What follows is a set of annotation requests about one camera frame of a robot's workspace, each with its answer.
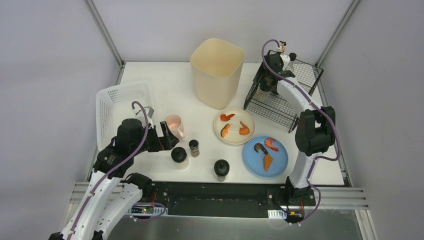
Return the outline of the black lid jar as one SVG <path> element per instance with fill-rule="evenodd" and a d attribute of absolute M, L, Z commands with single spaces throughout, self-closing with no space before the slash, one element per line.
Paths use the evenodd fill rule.
<path fill-rule="evenodd" d="M 219 182 L 223 182 L 229 174 L 230 164 L 224 159 L 219 159 L 214 163 L 213 171 L 214 177 Z"/>
<path fill-rule="evenodd" d="M 186 169 L 189 166 L 188 154 L 183 147 L 175 147 L 171 151 L 171 158 L 175 166 L 180 170 Z"/>

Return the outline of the soy sauce bottle red label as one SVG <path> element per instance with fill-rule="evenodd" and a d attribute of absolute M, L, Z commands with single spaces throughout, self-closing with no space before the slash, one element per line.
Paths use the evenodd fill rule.
<path fill-rule="evenodd" d="M 294 73 L 294 62 L 295 62 L 295 60 L 297 58 L 297 54 L 294 53 L 294 52 L 291 52 L 288 55 L 288 57 L 289 57 L 289 62 L 287 64 L 286 70 Z"/>

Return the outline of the clear glass bottle gold cap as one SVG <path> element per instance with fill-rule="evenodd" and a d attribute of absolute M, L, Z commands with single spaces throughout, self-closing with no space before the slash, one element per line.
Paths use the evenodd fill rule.
<path fill-rule="evenodd" d="M 278 51 L 280 53 L 284 53 L 285 50 L 286 50 L 287 43 L 285 41 L 280 41 L 279 43 L 280 43 L 280 46 L 279 46 L 279 50 Z"/>

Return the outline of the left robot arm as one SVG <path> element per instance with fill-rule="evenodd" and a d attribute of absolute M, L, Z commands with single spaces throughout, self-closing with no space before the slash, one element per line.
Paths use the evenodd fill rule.
<path fill-rule="evenodd" d="M 128 210 L 151 195 L 152 180 L 133 173 L 118 197 L 107 203 L 135 156 L 169 151 L 179 143 L 165 121 L 160 122 L 160 127 L 163 136 L 158 136 L 154 125 L 143 125 L 139 119 L 122 121 L 116 136 L 97 155 L 89 186 L 76 212 L 60 232 L 50 235 L 51 240 L 106 240 Z"/>

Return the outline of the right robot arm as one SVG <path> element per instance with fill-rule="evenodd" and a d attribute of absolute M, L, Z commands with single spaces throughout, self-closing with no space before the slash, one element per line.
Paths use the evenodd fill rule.
<path fill-rule="evenodd" d="M 294 77 L 284 77 L 277 72 L 284 64 L 280 55 L 279 52 L 266 54 L 262 63 L 272 90 L 284 97 L 298 116 L 294 137 L 298 155 L 282 197 L 289 205 L 299 205 L 314 199 L 311 177 L 317 159 L 335 143 L 335 111 L 332 107 L 318 107 Z"/>

